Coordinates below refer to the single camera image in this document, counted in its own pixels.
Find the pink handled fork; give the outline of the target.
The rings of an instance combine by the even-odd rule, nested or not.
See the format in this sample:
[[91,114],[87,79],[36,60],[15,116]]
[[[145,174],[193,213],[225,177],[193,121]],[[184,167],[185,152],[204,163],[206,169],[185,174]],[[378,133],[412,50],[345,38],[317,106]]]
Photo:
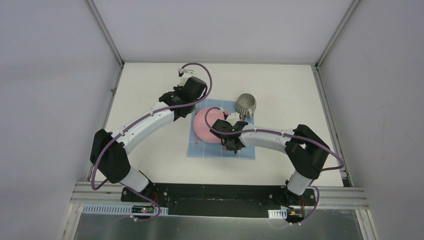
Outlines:
[[[199,113],[199,111],[200,111],[200,106],[196,105],[194,109],[194,116],[196,116]],[[195,146],[197,147],[199,145],[199,137],[196,132],[194,133],[195,133],[194,143],[195,143]]]

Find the pink plate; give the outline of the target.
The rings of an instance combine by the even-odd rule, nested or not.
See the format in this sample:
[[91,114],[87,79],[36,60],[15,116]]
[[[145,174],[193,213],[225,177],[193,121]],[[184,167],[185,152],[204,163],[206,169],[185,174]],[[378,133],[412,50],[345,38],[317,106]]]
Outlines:
[[205,117],[210,126],[212,126],[216,120],[224,120],[224,114],[229,115],[227,110],[216,109],[213,107],[207,107],[199,111],[194,117],[193,129],[198,135],[198,143],[202,140],[206,143],[218,144],[221,140],[210,132],[210,128],[207,126]]

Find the blue checked cloth napkin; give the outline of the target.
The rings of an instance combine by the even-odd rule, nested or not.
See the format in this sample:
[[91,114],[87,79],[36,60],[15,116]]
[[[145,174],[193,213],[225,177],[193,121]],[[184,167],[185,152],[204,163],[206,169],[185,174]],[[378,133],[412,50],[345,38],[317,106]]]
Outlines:
[[[203,110],[209,107],[222,107],[229,113],[235,113],[236,102],[230,100],[220,99],[206,99],[199,105],[199,109]],[[239,150],[237,153],[233,151],[227,151],[221,143],[208,143],[200,140],[198,146],[195,146],[195,132],[193,128],[195,113],[193,112],[190,117],[190,132],[188,139],[188,150],[187,156],[189,158],[212,158],[212,159],[244,159],[244,160],[255,160],[256,150],[254,147],[245,147]]]

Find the grey ribbed mug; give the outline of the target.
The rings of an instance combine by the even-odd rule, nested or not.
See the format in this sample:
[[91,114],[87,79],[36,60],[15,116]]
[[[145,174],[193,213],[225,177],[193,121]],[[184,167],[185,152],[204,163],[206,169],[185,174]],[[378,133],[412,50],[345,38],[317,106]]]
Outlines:
[[235,108],[242,121],[252,118],[257,107],[255,97],[249,93],[241,94],[235,101]]

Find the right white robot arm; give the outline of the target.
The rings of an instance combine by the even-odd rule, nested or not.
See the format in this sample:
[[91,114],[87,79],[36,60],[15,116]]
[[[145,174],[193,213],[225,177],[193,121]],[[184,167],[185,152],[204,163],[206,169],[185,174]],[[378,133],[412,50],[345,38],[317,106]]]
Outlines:
[[231,124],[218,119],[209,131],[229,151],[259,147],[286,154],[294,167],[283,192],[284,200],[290,205],[303,200],[306,188],[319,178],[330,154],[329,146],[304,124],[284,130],[259,127],[246,121]]

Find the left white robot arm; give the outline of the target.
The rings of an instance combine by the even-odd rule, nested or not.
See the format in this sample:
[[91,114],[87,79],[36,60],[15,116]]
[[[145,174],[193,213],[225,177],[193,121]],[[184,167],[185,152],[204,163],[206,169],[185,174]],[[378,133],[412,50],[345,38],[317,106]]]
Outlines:
[[90,162],[112,184],[120,183],[133,189],[140,202],[152,198],[148,178],[130,165],[128,155],[143,140],[160,128],[185,118],[208,91],[207,84],[195,77],[182,77],[172,91],[164,93],[139,118],[111,132],[100,129],[94,135]]

